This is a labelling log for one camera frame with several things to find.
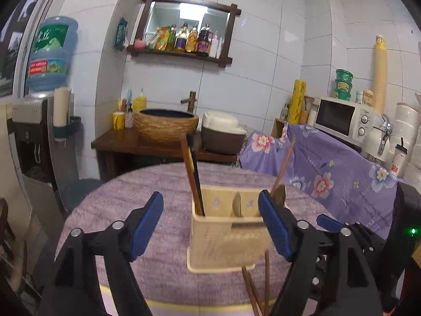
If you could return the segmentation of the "stack of green bowls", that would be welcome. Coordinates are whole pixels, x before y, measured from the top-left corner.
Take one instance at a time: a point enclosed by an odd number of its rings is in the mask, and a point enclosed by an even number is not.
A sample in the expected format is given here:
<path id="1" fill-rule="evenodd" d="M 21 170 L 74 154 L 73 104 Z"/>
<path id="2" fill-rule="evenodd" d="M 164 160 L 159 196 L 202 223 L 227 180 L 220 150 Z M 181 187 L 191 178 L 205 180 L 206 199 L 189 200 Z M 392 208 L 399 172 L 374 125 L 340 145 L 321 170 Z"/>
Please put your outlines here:
<path id="1" fill-rule="evenodd" d="M 343 101 L 349 101 L 353 88 L 353 74 L 341 68 L 338 68 L 335 73 L 336 78 L 333 97 Z"/>

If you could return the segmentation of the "brown wooden chopstick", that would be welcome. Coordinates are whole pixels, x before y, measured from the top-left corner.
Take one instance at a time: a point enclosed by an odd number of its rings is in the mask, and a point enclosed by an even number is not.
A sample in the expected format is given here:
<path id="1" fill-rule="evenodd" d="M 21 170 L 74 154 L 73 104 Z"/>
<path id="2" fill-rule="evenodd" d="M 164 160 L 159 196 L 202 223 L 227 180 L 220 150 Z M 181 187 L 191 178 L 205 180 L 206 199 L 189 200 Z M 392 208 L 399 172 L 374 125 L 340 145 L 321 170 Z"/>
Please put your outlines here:
<path id="1" fill-rule="evenodd" d="M 265 252 L 265 294 L 264 294 L 264 315 L 268 316 L 270 312 L 270 256 L 269 251 Z"/>
<path id="2" fill-rule="evenodd" d="M 253 310 L 253 314 L 255 316 L 260 316 L 263 315 L 263 306 L 261 304 L 260 298 L 258 296 L 258 292 L 256 290 L 256 287 L 254 285 L 253 279 L 249 273 L 249 271 L 247 271 L 246 267 L 242 267 L 241 268 L 241 272 L 243 275 L 243 279 L 245 282 L 245 287 L 246 290 L 248 292 L 248 296 L 249 296 L 249 300 L 250 300 L 250 304 Z"/>

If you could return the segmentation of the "yellow soap bottle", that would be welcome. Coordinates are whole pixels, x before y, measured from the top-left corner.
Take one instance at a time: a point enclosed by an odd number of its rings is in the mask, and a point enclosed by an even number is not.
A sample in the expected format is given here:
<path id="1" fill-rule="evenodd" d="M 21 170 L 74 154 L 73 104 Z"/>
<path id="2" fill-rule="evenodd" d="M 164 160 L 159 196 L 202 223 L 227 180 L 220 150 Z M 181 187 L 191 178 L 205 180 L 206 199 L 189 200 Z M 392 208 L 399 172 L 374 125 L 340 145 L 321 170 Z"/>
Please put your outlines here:
<path id="1" fill-rule="evenodd" d="M 133 111 L 142 111 L 147 108 L 147 97 L 145 96 L 143 89 L 138 97 L 133 100 L 132 103 Z"/>

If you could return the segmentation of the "white microwave oven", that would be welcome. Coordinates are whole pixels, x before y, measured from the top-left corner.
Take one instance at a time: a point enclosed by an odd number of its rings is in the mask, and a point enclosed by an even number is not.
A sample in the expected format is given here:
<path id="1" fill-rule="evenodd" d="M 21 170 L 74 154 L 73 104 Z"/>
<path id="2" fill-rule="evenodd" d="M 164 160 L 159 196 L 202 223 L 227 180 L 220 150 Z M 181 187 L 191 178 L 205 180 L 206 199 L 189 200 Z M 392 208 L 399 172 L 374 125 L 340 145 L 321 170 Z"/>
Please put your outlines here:
<path id="1" fill-rule="evenodd" d="M 314 127 L 361 148 L 376 116 L 379 114 L 370 106 L 336 98 L 321 98 Z"/>

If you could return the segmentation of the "small spoon wooden handle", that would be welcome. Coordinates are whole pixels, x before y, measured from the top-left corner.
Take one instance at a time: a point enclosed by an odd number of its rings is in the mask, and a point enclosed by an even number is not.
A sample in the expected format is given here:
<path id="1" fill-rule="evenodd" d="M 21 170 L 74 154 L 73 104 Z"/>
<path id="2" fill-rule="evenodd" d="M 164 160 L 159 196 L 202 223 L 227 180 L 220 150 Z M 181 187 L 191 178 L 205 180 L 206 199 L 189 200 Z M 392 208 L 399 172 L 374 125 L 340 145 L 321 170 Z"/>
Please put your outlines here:
<path id="1" fill-rule="evenodd" d="M 293 137 L 290 143 L 290 147 L 286 153 L 286 157 L 285 157 L 285 160 L 283 161 L 280 172 L 275 180 L 275 183 L 273 184 L 273 187 L 270 190 L 270 196 L 274 200 L 274 203 L 281 207 L 285 206 L 285 200 L 286 200 L 285 185 L 282 183 L 282 179 L 287 169 L 288 162 L 293 154 L 294 146 L 295 146 L 295 137 Z"/>

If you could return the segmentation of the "wooden framed mirror shelf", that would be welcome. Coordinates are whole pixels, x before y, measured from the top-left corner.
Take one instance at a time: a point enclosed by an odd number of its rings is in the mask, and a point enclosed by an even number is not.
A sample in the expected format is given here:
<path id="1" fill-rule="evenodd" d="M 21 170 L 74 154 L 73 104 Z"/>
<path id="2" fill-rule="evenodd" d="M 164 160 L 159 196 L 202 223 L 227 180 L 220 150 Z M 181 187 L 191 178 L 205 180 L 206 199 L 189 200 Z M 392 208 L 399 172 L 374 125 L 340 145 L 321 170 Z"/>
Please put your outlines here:
<path id="1" fill-rule="evenodd" d="M 154 54 L 180 56 L 215 63 L 225 68 L 235 21 L 241 15 L 236 4 L 204 0 L 142 0 L 143 11 L 132 56 Z"/>

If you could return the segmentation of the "woven basket sink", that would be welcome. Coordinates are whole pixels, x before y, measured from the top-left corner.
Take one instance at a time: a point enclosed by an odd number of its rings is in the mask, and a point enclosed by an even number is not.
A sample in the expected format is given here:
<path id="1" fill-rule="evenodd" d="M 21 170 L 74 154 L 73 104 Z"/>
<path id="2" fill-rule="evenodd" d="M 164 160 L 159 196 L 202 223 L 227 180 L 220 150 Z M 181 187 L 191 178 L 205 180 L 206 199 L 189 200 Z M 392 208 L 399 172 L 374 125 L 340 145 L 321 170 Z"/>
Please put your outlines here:
<path id="1" fill-rule="evenodd" d="M 199 122 L 194 113 L 170 109 L 148 108 L 133 115 L 140 137 L 158 144 L 174 144 L 180 136 L 194 134 Z"/>

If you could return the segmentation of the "white paper cup tube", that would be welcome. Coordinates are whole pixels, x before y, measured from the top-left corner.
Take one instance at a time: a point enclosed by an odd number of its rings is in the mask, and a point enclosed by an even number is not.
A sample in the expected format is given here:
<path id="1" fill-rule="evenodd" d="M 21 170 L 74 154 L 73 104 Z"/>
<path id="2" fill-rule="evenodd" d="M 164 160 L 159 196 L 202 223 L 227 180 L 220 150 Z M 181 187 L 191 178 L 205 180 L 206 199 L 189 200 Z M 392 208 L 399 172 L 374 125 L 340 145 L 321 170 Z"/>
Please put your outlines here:
<path id="1" fill-rule="evenodd" d="M 57 88 L 53 99 L 53 137 L 55 141 L 64 141 L 65 130 L 68 126 L 71 89 L 68 87 Z"/>

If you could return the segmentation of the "white stacked buckets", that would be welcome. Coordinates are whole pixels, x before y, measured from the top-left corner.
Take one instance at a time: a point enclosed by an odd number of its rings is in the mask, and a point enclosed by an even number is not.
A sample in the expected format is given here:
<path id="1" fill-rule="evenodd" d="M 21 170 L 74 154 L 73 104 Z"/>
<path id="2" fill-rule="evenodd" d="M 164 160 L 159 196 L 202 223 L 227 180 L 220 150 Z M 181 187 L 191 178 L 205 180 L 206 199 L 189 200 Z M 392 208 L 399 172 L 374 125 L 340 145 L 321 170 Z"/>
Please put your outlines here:
<path id="1" fill-rule="evenodd" d="M 405 170 L 408 163 L 410 163 L 415 144 L 417 143 L 419 127 L 420 106 L 414 107 L 404 102 L 397 103 L 390 145 L 393 151 L 395 151 L 396 145 L 405 148 L 406 151 L 400 168 L 398 168 L 399 178 L 404 177 Z"/>

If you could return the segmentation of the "wooden chair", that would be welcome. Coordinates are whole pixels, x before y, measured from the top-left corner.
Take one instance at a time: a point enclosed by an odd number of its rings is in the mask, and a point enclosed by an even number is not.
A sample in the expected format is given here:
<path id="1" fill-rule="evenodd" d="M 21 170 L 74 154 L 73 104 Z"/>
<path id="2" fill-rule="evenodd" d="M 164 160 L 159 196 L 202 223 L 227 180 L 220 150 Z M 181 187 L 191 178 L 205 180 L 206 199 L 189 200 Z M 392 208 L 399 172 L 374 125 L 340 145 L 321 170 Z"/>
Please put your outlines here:
<path id="1" fill-rule="evenodd" d="M 16 237 L 8 221 L 9 206 L 1 198 L 1 290 L 19 297 L 26 287 L 27 244 Z"/>

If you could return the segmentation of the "purple striped tablecloth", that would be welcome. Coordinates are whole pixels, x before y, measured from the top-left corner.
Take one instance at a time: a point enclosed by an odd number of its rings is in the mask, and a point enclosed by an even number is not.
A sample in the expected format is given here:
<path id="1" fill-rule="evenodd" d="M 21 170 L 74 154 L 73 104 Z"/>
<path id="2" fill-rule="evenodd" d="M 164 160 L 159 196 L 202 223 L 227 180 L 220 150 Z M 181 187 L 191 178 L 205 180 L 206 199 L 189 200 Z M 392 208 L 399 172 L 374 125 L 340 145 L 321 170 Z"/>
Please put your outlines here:
<path id="1" fill-rule="evenodd" d="M 201 185 L 270 189 L 275 177 L 250 170 L 199 163 Z M 187 269 L 191 231 L 191 189 L 183 163 L 151 166 L 120 175 L 85 197 L 66 219 L 56 256 L 74 228 L 85 233 L 104 230 L 115 220 L 146 204 L 151 194 L 163 195 L 164 209 L 144 255 L 131 264 L 153 315 L 254 315 L 242 273 L 194 274 Z M 297 219 L 314 226 L 329 212 L 291 185 L 286 203 Z M 290 265 L 272 246 L 270 302 L 274 303 Z"/>

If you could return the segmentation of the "blue water bottle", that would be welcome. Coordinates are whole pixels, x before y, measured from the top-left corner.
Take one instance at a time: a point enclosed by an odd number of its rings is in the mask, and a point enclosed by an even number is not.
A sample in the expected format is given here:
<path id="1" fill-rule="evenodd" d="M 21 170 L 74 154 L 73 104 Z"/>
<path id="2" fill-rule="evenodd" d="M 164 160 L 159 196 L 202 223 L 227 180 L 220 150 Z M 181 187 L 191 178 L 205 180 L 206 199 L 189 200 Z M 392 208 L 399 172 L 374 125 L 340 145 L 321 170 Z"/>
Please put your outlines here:
<path id="1" fill-rule="evenodd" d="M 67 85 L 77 31 L 78 22 L 68 16 L 41 22 L 28 60 L 25 87 L 29 92 L 53 91 Z"/>

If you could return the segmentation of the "white brown rice cooker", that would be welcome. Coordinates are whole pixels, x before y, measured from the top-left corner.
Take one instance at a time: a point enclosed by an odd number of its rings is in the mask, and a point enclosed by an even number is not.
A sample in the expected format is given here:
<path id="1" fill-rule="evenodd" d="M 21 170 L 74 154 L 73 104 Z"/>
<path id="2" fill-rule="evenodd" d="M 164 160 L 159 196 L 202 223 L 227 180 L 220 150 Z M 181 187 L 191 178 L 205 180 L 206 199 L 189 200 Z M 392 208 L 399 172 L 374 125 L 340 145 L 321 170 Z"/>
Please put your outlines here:
<path id="1" fill-rule="evenodd" d="M 219 111 L 206 111 L 202 117 L 203 148 L 221 155 L 238 155 L 247 134 L 236 117 Z"/>

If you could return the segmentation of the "purple floral cloth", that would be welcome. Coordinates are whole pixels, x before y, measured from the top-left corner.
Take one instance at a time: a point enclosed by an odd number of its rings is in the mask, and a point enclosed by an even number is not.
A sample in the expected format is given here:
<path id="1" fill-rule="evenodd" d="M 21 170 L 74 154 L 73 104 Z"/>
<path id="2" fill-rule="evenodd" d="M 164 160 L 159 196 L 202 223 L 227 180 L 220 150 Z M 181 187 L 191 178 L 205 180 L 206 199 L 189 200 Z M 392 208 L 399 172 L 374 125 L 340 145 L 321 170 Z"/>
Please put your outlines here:
<path id="1" fill-rule="evenodd" d="M 393 221 L 398 179 L 358 152 L 307 125 L 285 124 L 280 138 L 254 131 L 242 168 L 277 176 L 306 193 L 341 223 L 356 221 L 382 238 Z"/>

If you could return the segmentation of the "yellow cup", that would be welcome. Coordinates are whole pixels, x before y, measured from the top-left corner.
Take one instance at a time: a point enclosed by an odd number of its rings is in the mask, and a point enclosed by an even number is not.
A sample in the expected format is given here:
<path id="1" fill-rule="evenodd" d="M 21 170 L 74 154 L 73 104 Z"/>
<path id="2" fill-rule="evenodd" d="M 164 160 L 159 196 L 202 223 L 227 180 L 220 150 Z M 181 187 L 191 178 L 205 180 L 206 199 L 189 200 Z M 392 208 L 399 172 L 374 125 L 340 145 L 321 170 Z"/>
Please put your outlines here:
<path id="1" fill-rule="evenodd" d="M 116 111 L 113 113 L 113 130 L 125 129 L 125 117 L 126 114 L 122 111 Z"/>

